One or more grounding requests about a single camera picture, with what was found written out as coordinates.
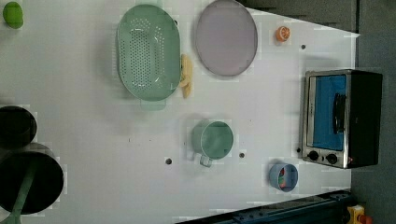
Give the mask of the black robot base cylinder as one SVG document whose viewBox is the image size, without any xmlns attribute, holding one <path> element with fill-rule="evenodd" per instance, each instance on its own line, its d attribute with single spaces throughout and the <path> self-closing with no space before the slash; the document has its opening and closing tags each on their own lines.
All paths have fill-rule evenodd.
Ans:
<svg viewBox="0 0 396 224">
<path fill-rule="evenodd" d="M 15 105 L 0 109 L 1 148 L 25 147 L 34 140 L 36 131 L 36 119 L 27 109 Z"/>
</svg>

